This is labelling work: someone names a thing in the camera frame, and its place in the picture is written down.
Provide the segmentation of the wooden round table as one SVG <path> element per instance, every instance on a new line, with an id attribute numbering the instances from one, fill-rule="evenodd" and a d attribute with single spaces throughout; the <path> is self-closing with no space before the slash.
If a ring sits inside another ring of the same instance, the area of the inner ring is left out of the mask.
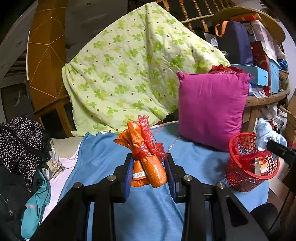
<path id="1" fill-rule="evenodd" d="M 242 116 L 241 132 L 253 133 L 261 109 L 269 104 L 274 104 L 287 98 L 289 93 L 290 90 L 285 90 L 264 98 L 248 96 Z"/>

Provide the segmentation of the red plastic mesh basket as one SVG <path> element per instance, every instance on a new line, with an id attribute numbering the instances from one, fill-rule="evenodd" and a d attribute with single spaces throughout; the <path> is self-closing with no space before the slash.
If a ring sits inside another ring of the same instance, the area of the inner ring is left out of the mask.
<path id="1" fill-rule="evenodd" d="M 262 182 L 276 176 L 280 167 L 278 158 L 270 151 L 259 151 L 255 145 L 256 135 L 253 133 L 238 133 L 229 141 L 230 159 L 226 170 L 226 179 L 230 186 L 240 192 L 248 192 Z M 268 174 L 257 176 L 254 173 L 256 157 L 266 157 Z"/>

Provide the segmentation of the magenta pillow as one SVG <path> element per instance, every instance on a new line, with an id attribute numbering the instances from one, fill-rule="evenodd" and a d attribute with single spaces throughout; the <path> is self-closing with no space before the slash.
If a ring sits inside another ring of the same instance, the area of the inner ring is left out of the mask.
<path id="1" fill-rule="evenodd" d="M 241 130 L 249 74 L 177 72 L 177 77 L 180 135 L 227 152 L 229 140 Z"/>

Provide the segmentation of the red plastic bag trash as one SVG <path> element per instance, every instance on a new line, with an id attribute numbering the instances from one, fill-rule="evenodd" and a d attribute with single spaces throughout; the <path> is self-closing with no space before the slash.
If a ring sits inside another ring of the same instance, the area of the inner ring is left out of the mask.
<path id="1" fill-rule="evenodd" d="M 138 115 L 138 122 L 142 132 L 141 137 L 144 139 L 144 142 L 132 150 L 133 158 L 135 160 L 141 160 L 149 155 L 156 155 L 160 162 L 165 161 L 168 157 L 169 151 L 173 148 L 180 137 L 177 137 L 177 139 L 165 151 L 163 144 L 157 142 L 151 132 L 151 127 L 149 126 L 149 116 Z"/>

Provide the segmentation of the navy blue bag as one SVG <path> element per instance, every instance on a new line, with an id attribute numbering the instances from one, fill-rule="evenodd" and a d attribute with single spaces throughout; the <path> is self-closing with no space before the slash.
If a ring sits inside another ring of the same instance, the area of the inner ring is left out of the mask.
<path id="1" fill-rule="evenodd" d="M 215 34 L 219 50 L 228 53 L 228 61 L 231 64 L 253 65 L 250 41 L 243 24 L 224 21 L 215 25 Z"/>

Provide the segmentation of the green clover quilt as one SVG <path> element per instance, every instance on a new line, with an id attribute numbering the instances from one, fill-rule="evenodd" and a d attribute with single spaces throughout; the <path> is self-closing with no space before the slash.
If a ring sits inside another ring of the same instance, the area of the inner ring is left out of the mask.
<path id="1" fill-rule="evenodd" d="M 75 130 L 120 133 L 147 115 L 155 125 L 178 108 L 177 72 L 207 73 L 229 65 L 223 53 L 159 4 L 122 16 L 62 68 Z"/>

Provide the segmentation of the light blue tissue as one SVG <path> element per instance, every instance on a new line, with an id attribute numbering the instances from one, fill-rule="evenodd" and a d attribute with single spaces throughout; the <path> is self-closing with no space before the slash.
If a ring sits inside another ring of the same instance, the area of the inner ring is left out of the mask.
<path id="1" fill-rule="evenodd" d="M 267 149 L 268 141 L 275 141 L 276 143 L 287 147 L 286 139 L 281 134 L 274 131 L 270 123 L 263 118 L 258 119 L 255 131 L 255 145 L 259 151 L 265 151 Z"/>

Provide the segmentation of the red yellow medicine box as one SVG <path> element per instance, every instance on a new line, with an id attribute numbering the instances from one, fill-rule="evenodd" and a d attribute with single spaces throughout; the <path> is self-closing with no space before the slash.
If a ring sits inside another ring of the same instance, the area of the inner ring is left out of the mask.
<path id="1" fill-rule="evenodd" d="M 257 176 L 267 176 L 268 167 L 266 157 L 256 157 L 254 160 L 254 173 Z"/>

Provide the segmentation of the cardboard box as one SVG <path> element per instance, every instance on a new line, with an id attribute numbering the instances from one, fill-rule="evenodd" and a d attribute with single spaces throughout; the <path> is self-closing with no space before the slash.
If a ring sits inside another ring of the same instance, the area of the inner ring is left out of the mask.
<path id="1" fill-rule="evenodd" d="M 287 109 L 281 105 L 279 105 L 278 108 L 287 114 L 287 126 L 284 131 L 284 136 L 287 140 L 287 145 L 295 149 L 295 146 L 296 146 L 295 94 L 292 96 Z"/>

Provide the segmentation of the wooden bed headboard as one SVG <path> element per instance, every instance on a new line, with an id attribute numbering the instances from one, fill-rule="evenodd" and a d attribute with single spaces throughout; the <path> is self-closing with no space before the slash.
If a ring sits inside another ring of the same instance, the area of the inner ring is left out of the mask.
<path id="1" fill-rule="evenodd" d="M 211 18 L 223 9 L 236 6 L 228 0 L 156 1 L 192 32 L 209 32 Z"/>

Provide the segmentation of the dark red gift box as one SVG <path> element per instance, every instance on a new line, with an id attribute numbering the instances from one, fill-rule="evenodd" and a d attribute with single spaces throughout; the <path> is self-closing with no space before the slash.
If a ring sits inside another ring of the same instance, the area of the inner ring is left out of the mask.
<path id="1" fill-rule="evenodd" d="M 250 42 L 254 64 L 261 69 L 267 71 L 267 85 L 263 87 L 263 91 L 266 96 L 271 96 L 271 73 L 269 57 L 264 51 L 262 42 L 252 41 Z"/>

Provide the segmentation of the orange package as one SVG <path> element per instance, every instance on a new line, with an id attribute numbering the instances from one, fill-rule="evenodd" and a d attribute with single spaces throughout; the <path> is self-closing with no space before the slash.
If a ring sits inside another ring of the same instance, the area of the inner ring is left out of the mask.
<path id="1" fill-rule="evenodd" d="M 128 121 L 127 129 L 120 133 L 114 142 L 132 151 L 144 142 L 141 134 L 139 122 Z M 149 155 L 141 160 L 133 158 L 132 187 L 151 185 L 153 188 L 158 188 L 166 182 L 165 168 L 156 155 Z"/>

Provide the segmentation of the light blue shoe box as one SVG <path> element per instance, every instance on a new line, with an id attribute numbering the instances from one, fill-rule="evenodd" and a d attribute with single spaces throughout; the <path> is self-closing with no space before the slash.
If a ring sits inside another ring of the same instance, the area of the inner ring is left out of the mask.
<path id="1" fill-rule="evenodd" d="M 241 65 L 241 64 L 233 64 L 233 66 L 242 69 L 245 73 L 249 73 L 250 83 L 267 86 L 268 85 L 268 72 L 260 67 L 253 65 Z"/>

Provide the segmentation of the teal garment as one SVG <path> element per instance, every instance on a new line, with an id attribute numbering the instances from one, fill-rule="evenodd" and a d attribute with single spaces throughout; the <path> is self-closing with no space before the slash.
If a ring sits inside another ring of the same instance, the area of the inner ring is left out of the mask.
<path id="1" fill-rule="evenodd" d="M 25 204 L 25 211 L 21 218 L 21 236 L 29 240 L 40 226 L 45 207 L 50 203 L 51 187 L 43 173 L 37 170 L 41 177 L 41 186 L 37 192 Z"/>

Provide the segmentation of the black white dotted cloth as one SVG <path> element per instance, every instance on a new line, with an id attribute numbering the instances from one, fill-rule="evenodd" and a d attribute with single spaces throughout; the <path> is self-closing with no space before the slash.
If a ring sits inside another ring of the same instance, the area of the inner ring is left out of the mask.
<path id="1" fill-rule="evenodd" d="M 27 189 L 34 175 L 50 159 L 49 138 L 41 124 L 26 116 L 1 123 L 1 163 L 15 175 L 21 175 Z"/>

